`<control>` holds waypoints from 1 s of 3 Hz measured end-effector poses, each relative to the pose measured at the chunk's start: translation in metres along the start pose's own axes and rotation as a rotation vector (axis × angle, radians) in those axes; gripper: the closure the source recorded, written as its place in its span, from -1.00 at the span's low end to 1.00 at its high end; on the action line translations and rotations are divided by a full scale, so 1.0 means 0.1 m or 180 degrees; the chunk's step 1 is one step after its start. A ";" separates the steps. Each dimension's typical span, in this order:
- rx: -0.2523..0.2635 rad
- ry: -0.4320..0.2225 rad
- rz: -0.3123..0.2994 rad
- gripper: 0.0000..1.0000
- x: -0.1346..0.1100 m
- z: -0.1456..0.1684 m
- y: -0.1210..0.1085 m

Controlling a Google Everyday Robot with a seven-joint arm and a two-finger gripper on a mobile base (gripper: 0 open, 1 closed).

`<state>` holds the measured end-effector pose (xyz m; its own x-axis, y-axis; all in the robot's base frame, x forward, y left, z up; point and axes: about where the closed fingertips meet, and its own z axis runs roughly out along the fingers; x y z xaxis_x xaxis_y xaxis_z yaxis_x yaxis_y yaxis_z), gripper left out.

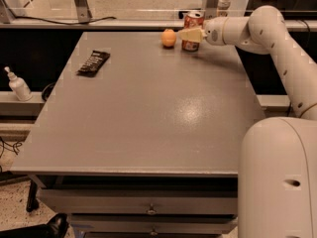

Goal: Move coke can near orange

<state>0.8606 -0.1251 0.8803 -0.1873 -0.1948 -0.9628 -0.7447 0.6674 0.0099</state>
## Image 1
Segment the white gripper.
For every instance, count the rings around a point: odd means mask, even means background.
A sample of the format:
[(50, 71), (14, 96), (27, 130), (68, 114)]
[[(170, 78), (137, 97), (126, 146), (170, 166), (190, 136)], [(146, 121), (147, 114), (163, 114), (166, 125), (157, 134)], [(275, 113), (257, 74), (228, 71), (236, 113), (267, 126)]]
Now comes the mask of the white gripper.
[(224, 46), (223, 40), (226, 17), (216, 17), (204, 23), (204, 30), (200, 27), (182, 29), (178, 36), (187, 42), (201, 43), (204, 39), (213, 46)]

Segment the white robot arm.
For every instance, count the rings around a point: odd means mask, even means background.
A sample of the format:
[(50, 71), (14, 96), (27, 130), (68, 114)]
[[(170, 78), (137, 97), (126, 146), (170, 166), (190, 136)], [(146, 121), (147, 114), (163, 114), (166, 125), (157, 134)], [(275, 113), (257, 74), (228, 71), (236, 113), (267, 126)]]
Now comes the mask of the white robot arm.
[(282, 14), (217, 17), (178, 32), (184, 41), (269, 55), (294, 112), (247, 132), (239, 155), (238, 237), (317, 238), (317, 64), (290, 36)]

